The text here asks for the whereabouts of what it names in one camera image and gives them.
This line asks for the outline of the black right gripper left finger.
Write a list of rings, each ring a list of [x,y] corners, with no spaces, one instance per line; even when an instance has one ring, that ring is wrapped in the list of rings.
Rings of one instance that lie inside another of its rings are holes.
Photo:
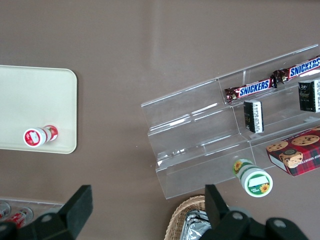
[[[23,240],[75,240],[93,212],[91,185],[82,185],[59,209],[22,228]]]

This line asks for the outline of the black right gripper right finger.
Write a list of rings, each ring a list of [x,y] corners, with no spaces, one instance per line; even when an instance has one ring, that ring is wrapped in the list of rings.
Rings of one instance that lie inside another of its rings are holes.
[[[214,184],[205,186],[205,212],[211,229],[202,240],[247,240],[250,218],[239,210],[230,210]]]

